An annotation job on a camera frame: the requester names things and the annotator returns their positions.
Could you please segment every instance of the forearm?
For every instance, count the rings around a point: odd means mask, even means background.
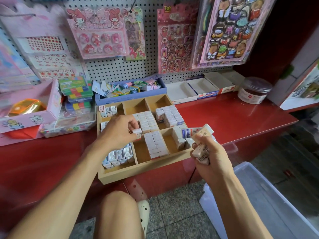
[[[84,154],[70,174],[30,211],[8,238],[69,238],[103,158]]]
[[[272,238],[235,174],[209,183],[229,239]]]

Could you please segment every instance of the bare leg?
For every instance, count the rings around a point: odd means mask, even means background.
[[[94,239],[144,239],[135,200],[127,193],[114,191],[101,204]]]

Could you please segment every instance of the pegboard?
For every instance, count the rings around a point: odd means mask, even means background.
[[[157,47],[157,9],[162,8],[164,3],[173,4],[175,0],[136,0],[135,6],[143,9],[146,59],[126,61],[124,57],[107,59],[87,60],[86,67],[91,80],[116,82],[130,79],[144,78],[158,72],[158,47]],[[191,2],[200,0],[180,0]],[[36,3],[50,9],[52,5],[59,4],[66,8],[82,8],[96,6],[104,7],[130,7],[134,0],[56,0],[56,1],[32,1],[23,0],[32,7]],[[74,45],[74,40],[65,40],[67,45]],[[189,76],[199,75],[205,72],[232,69],[232,67],[206,68],[195,71],[168,73],[161,75],[164,81],[179,80]]]

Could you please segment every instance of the wooden tray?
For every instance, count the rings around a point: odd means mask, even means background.
[[[117,106],[118,114],[130,115],[139,112],[152,111],[156,108],[172,105],[173,103],[166,94],[149,96],[146,98],[134,99],[129,101],[117,102],[107,104],[106,106]],[[109,121],[111,117],[102,118],[100,113],[97,113],[97,132],[100,134],[100,124],[104,121]],[[159,131],[168,148],[169,155],[161,158],[151,160],[149,152],[146,147],[144,135],[141,140],[132,142],[132,150],[134,155],[134,162],[122,164],[112,169],[105,169],[102,165],[98,172],[98,178],[102,184],[106,185],[114,181],[128,178],[151,169],[169,165],[190,157],[189,153],[192,150],[176,148],[176,144],[172,137],[173,128],[166,128],[164,123],[157,124]]]

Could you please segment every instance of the person's left hand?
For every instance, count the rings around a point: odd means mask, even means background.
[[[90,150],[105,158],[111,151],[121,149],[136,140],[137,135],[131,133],[134,129],[138,129],[138,122],[133,115],[112,117]]]

